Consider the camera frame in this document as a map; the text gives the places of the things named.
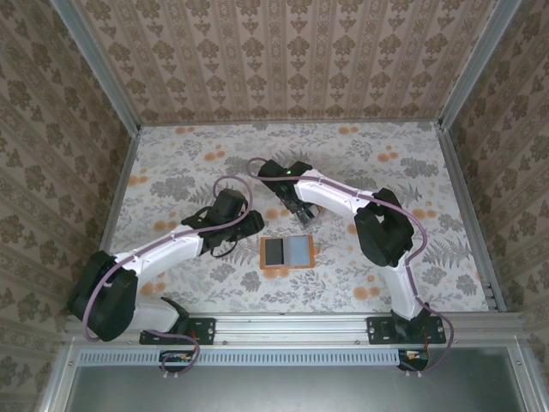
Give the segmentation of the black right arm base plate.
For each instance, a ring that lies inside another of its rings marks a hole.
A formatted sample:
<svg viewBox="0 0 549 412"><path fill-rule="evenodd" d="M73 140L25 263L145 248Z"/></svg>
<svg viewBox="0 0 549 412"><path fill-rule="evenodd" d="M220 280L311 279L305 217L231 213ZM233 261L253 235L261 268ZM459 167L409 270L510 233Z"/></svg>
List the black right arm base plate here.
<svg viewBox="0 0 549 412"><path fill-rule="evenodd" d="M410 320L388 317L369 317L366 319L369 344L415 344L425 342L446 343L446 335L440 317L428 317L424 320Z"/></svg>

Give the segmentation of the aluminium side frame rail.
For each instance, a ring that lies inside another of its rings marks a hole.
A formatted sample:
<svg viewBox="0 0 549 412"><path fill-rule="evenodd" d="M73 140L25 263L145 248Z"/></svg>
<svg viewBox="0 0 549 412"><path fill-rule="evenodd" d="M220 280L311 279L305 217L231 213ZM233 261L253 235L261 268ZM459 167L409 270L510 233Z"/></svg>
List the aluminium side frame rail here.
<svg viewBox="0 0 549 412"><path fill-rule="evenodd" d="M455 152L449 132L441 125L435 124L437 139L444 157L449 178L453 185L455 199L458 203L462 222L468 237L468 243L480 275L483 293L488 308L492 312L507 312L508 308L499 286L489 252L480 228L473 202L468 192L466 180Z"/></svg>
<svg viewBox="0 0 549 412"><path fill-rule="evenodd" d="M124 159L123 168L119 177L117 189L112 199L112 206L106 221L100 242L100 249L109 252L111 250L112 240L118 224L118 217L124 201L124 195L130 181L131 170L136 160L136 153L140 142L140 130L130 139L127 154Z"/></svg>

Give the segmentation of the grey metal panel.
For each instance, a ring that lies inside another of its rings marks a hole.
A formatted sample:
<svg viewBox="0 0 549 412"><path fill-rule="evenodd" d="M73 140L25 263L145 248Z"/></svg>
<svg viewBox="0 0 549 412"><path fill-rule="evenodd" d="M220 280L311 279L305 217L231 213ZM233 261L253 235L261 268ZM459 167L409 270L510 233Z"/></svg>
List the grey metal panel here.
<svg viewBox="0 0 549 412"><path fill-rule="evenodd" d="M429 373L370 366L88 366L59 354L39 412L549 412L525 348L456 348Z"/></svg>

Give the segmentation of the orange card case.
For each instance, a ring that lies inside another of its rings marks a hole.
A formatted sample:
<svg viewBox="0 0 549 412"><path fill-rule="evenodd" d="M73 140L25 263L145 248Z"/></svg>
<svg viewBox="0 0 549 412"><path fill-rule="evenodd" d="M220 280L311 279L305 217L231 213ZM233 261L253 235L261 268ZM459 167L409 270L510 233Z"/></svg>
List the orange card case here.
<svg viewBox="0 0 549 412"><path fill-rule="evenodd" d="M267 270L267 269L309 269L309 268L314 268L315 267L315 252L314 252L314 242L313 242L313 238L311 235L297 235L297 236L308 236L309 237L309 241L310 241L310 253L311 253L311 263L309 266L305 266L305 267L288 267L286 266L285 264L281 265L281 266L266 266L265 265L265 261L264 261L264 242L265 242L265 239L268 239L268 238L282 238L283 240L287 237L292 237L292 236L284 236L284 237L261 237L261 243L260 243L260 268L262 270Z"/></svg>

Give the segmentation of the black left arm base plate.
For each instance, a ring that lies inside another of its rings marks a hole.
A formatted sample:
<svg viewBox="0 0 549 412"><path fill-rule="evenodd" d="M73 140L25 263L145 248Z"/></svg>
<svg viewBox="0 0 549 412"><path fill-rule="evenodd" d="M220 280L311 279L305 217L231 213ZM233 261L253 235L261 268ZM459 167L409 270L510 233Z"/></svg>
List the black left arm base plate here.
<svg viewBox="0 0 549 412"><path fill-rule="evenodd" d="M196 340L200 345L212 345L215 337L216 320L214 318L186 318L178 320L176 324L166 332L172 335L185 335ZM165 337L142 331L139 339L141 345L192 345L193 342L182 338Z"/></svg>

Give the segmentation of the small electronics board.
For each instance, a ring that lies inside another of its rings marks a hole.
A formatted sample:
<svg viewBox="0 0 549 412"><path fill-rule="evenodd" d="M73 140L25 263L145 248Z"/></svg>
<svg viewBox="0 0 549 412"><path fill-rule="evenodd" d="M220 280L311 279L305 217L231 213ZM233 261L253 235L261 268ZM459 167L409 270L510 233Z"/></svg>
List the small electronics board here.
<svg viewBox="0 0 549 412"><path fill-rule="evenodd" d="M427 368L429 355L426 350L399 350L399 365L397 366L404 372L421 372Z"/></svg>
<svg viewBox="0 0 549 412"><path fill-rule="evenodd" d="M167 350L159 354L160 369L164 372L181 373L194 359L195 350Z"/></svg>

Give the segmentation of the floral patterned tablecloth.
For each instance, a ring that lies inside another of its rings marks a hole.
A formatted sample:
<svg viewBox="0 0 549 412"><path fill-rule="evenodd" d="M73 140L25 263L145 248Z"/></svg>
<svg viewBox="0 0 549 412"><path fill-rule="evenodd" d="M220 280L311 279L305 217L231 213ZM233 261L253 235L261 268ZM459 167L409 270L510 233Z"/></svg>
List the floral patterned tablecloth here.
<svg viewBox="0 0 549 412"><path fill-rule="evenodd" d="M251 187L262 235L302 233L298 219L254 176L261 159L287 167L300 150L328 152L324 175L361 190L392 190L428 232L413 261L421 299L441 312L488 310L434 123L273 124L142 130L111 250L129 251L214 201L212 185ZM359 248L353 220L323 212L308 228L315 267L262 270L260 239L173 266L141 288L199 312L387 312L389 271Z"/></svg>

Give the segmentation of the aluminium back frame rail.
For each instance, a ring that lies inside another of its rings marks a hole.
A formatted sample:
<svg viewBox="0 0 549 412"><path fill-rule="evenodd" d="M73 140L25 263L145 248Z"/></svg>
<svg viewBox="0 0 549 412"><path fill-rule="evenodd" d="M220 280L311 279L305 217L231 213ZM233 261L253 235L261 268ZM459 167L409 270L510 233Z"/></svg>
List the aluminium back frame rail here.
<svg viewBox="0 0 549 412"><path fill-rule="evenodd" d="M176 126L224 126L224 125L254 125L267 126L273 124L405 124L405 123L435 123L438 124L437 118L344 118L344 119L290 119L290 120L235 120L221 122L190 122L190 123L142 123L139 128L148 127L176 127Z"/></svg>

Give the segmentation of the aluminium front frame rail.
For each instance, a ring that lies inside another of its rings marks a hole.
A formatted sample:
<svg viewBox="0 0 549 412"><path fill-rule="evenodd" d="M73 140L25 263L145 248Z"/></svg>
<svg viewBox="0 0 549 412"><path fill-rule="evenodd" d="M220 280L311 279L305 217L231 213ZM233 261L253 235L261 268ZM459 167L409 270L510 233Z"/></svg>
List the aluminium front frame rail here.
<svg viewBox="0 0 549 412"><path fill-rule="evenodd" d="M200 313L214 318L214 347L351 348L369 344L369 318L379 313ZM503 347L527 340L522 321L509 312L450 312L454 348Z"/></svg>

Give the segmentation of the aluminium upright frame post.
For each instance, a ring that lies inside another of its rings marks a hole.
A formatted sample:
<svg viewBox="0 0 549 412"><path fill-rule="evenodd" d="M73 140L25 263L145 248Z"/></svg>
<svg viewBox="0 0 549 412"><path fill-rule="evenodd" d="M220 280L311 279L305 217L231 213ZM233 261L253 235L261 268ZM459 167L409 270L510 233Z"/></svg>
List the aluminium upright frame post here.
<svg viewBox="0 0 549 412"><path fill-rule="evenodd" d="M51 0L51 3L67 27L82 56L116 111L125 129L134 137L139 134L141 121L130 104L121 82L111 69L106 54L85 22L73 0Z"/></svg>
<svg viewBox="0 0 549 412"><path fill-rule="evenodd" d="M448 130L454 123L521 2L522 0L497 0L439 116L442 130Z"/></svg>

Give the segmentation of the black card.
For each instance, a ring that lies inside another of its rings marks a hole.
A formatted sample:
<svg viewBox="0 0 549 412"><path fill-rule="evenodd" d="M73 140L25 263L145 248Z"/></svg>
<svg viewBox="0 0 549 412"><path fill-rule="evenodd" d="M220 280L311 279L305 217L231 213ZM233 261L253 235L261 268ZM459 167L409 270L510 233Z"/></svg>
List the black card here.
<svg viewBox="0 0 549 412"><path fill-rule="evenodd" d="M284 240L282 238L265 239L264 261L266 266L281 266L284 264Z"/></svg>

